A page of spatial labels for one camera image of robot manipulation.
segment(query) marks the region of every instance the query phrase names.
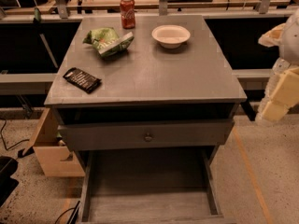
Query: small bowl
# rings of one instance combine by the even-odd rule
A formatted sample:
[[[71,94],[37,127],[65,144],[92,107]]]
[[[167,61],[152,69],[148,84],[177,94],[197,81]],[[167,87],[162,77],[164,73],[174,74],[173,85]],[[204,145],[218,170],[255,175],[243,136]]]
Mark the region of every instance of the small bowl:
[[[166,49],[176,49],[190,38],[190,32],[186,28],[176,25],[158,26],[151,35]]]

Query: floor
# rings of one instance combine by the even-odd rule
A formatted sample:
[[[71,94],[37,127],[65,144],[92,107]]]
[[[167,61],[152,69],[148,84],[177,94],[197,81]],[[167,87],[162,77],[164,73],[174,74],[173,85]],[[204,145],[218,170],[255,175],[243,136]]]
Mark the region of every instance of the floor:
[[[30,138],[41,112],[36,108],[25,119],[21,109],[0,109],[0,118],[7,120],[2,135],[8,147]],[[238,112],[231,135],[211,165],[225,217],[241,224],[299,223],[298,129],[296,109],[272,126],[258,125]],[[25,146],[23,142],[5,151],[0,141],[0,155],[17,159]],[[19,186],[0,207],[0,223],[65,223],[71,212],[59,216],[80,199],[83,178],[45,177],[35,154],[17,161],[12,177]]]

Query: open drawer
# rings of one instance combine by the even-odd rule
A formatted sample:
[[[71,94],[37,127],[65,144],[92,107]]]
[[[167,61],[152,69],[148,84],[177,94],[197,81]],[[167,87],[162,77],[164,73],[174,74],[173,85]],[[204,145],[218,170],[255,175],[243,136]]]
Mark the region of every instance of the open drawer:
[[[228,224],[202,147],[91,151],[78,223]]]
[[[29,146],[33,147],[46,176],[85,176],[79,157],[57,139],[58,123],[49,108],[45,108],[32,134]]]

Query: can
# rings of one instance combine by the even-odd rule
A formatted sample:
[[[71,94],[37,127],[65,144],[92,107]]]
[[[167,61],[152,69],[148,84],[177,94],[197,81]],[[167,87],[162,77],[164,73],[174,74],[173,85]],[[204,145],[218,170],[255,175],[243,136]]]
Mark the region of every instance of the can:
[[[121,0],[121,25],[125,29],[135,27],[135,1],[134,0]]]

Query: tabletop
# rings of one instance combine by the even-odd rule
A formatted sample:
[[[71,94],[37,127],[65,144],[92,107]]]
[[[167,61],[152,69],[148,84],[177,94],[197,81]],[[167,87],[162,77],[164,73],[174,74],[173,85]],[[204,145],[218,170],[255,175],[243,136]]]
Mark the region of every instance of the tabletop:
[[[84,18],[50,88],[45,105],[181,104],[237,102],[246,99],[230,64],[200,15],[136,14],[136,27],[121,27],[116,15]],[[165,49],[151,32],[165,24],[188,29],[191,38],[177,49]],[[91,29],[113,27],[119,36],[133,32],[135,39],[123,53],[103,59],[82,40]],[[100,88],[87,94],[66,82],[65,72],[80,68],[102,79]]]

